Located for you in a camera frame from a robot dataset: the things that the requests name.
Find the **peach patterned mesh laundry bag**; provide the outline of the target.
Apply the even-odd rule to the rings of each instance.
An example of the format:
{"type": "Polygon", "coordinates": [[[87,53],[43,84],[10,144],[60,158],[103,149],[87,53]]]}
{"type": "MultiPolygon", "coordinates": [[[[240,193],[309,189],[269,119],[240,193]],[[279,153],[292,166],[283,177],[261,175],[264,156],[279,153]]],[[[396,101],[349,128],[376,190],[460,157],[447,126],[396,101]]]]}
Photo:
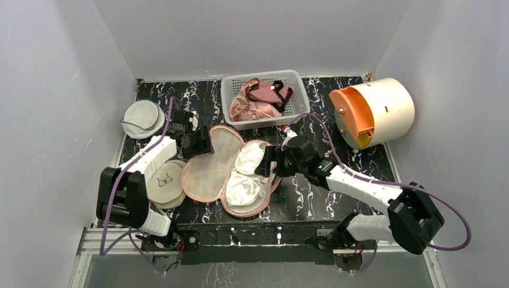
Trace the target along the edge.
{"type": "Polygon", "coordinates": [[[270,202],[270,197],[279,186],[281,179],[270,174],[271,183],[266,196],[245,207],[230,206],[224,196],[226,184],[235,165],[239,151],[248,142],[240,134],[224,125],[216,125],[210,130],[214,154],[203,154],[191,158],[181,172],[181,183],[186,195],[198,202],[212,203],[220,200],[225,211],[237,218],[253,217],[261,213],[270,202]]]}

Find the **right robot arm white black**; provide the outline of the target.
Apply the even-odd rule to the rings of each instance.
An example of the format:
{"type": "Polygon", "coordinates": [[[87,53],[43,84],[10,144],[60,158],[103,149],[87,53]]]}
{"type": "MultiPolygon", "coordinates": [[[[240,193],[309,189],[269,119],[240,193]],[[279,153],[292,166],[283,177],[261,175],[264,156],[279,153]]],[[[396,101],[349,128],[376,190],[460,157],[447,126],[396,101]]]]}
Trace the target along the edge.
{"type": "Polygon", "coordinates": [[[356,198],[379,211],[378,215],[353,212],[330,232],[318,232],[320,249],[354,248],[363,241],[396,242],[412,254],[421,254],[445,220],[430,196],[411,185],[399,188],[348,170],[323,158],[304,136],[283,146],[267,146],[256,175],[284,178],[302,174],[313,185],[356,198]]]}

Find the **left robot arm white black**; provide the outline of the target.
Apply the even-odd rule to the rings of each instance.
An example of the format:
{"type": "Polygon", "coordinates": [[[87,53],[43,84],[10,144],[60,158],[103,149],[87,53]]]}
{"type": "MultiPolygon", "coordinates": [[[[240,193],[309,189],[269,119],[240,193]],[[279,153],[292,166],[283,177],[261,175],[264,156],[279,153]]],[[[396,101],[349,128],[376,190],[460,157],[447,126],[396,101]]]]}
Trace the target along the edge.
{"type": "Polygon", "coordinates": [[[194,157],[213,153],[209,128],[200,125],[196,111],[173,110],[148,144],[119,167],[107,167],[100,175],[96,216],[156,236],[165,250],[175,248],[179,233],[170,228],[168,216],[149,207],[148,182],[162,165],[177,154],[194,157]]]}

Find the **white satin bra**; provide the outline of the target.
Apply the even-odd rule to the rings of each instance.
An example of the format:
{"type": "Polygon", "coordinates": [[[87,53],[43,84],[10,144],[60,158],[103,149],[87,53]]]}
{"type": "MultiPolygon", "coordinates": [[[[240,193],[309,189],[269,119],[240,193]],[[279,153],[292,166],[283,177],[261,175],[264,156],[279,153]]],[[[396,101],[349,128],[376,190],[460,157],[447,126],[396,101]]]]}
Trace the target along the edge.
{"type": "Polygon", "coordinates": [[[245,207],[266,196],[271,178],[255,174],[266,147],[265,142],[252,141],[239,151],[224,192],[230,206],[245,207]]]}

